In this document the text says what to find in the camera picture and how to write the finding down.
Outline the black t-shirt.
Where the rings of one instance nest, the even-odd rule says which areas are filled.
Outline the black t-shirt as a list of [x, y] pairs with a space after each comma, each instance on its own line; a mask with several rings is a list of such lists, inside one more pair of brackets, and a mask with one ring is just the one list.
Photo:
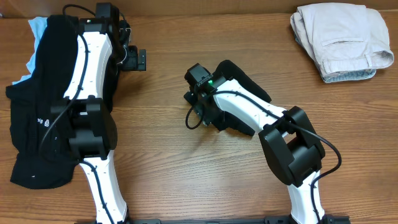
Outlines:
[[[252, 81], [235, 63], [230, 60], [220, 62], [213, 73], [210, 73], [205, 67], [196, 63], [187, 70], [184, 79], [189, 84], [189, 91], [193, 93], [205, 92], [206, 94], [215, 92], [216, 89], [225, 81], [236, 80], [248, 92], [268, 103], [271, 102], [271, 97], [267, 92]], [[223, 113], [224, 126], [215, 126], [219, 131], [231, 128], [248, 136], [254, 135], [255, 131], [243, 121], [229, 112], [223, 111]]]

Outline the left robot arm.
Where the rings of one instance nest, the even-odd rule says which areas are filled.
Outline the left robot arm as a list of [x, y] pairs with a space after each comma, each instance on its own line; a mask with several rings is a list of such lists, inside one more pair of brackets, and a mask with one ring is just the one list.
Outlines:
[[78, 53], [61, 101], [51, 106], [52, 124], [67, 142], [72, 162], [88, 180], [95, 223], [132, 223], [114, 166], [118, 132], [105, 99], [121, 72], [146, 70], [146, 50], [130, 45], [131, 26], [110, 2], [99, 2], [77, 26]]

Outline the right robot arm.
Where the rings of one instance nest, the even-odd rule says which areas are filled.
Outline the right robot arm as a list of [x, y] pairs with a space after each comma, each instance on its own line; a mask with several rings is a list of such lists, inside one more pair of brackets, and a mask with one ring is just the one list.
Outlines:
[[200, 64], [184, 76], [189, 91], [184, 98], [196, 112], [200, 124], [212, 124], [218, 130], [235, 129], [261, 142], [267, 165], [287, 186], [291, 210], [288, 215], [268, 216], [262, 223], [349, 223], [349, 217], [325, 213], [318, 181], [340, 168], [322, 172], [324, 145], [335, 150], [316, 134], [307, 114], [294, 106], [287, 110], [271, 104], [270, 96], [236, 64], [222, 61], [213, 73]]

